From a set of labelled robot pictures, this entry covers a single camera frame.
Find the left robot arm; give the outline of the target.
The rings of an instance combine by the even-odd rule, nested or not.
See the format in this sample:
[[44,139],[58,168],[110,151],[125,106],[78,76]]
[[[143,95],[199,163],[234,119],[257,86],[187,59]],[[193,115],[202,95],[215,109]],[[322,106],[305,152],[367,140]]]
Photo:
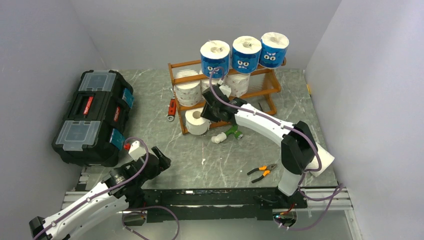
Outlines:
[[49,217],[29,222],[34,240],[70,240],[116,212],[137,210],[147,202],[142,185],[171,166],[156,146],[137,160],[113,168],[92,190]]

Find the white floral paper roll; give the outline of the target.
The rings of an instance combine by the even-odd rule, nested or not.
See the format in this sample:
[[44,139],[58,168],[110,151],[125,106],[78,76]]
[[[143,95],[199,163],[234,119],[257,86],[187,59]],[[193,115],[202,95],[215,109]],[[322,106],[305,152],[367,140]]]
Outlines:
[[250,74],[229,74],[226,76],[225,84],[231,89],[232,97],[241,97],[247,93],[249,88]]
[[[212,78],[211,79],[211,83],[213,84],[213,85],[217,85],[218,84],[218,82],[219,82],[219,78]],[[209,77],[206,77],[205,79],[202,79],[201,81],[200,81],[200,89],[201,89],[201,94],[205,91],[205,90],[207,90],[208,88],[210,87],[210,79],[209,79]]]
[[[198,75],[193,69],[179,70],[175,78],[184,78]],[[201,101],[201,83],[200,81],[191,81],[187,83],[176,84],[174,86],[176,98],[181,106],[192,107]]]

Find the plain white paper roll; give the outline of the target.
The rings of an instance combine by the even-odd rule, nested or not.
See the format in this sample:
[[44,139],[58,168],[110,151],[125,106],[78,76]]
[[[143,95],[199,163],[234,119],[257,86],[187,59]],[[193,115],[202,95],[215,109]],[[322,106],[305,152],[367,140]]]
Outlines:
[[185,112],[185,125],[188,132],[192,135],[203,135],[210,128],[210,120],[201,116],[203,110],[203,107],[199,107]]

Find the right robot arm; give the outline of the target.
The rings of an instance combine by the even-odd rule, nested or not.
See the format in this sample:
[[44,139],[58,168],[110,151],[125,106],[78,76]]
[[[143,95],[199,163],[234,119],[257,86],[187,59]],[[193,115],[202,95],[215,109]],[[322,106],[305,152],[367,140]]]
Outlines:
[[201,116],[249,128],[276,143],[281,150],[283,173],[275,194],[276,203],[287,208],[295,201],[308,165],[319,158],[318,147],[309,126],[275,118],[241,98],[229,99],[216,85],[202,92],[206,104]]

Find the blue paper roll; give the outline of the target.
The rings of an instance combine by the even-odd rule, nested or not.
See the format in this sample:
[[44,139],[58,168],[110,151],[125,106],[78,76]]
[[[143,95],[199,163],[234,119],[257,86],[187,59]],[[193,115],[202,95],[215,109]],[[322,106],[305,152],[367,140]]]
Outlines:
[[278,32],[264,33],[260,39],[261,53],[259,64],[267,69],[275,69],[281,66],[289,46],[289,39]]
[[221,40],[209,40],[200,48],[201,71],[208,78],[220,79],[230,70],[230,46]]
[[253,36],[239,36],[232,43],[231,67],[241,74],[251,74],[259,64],[261,42]]

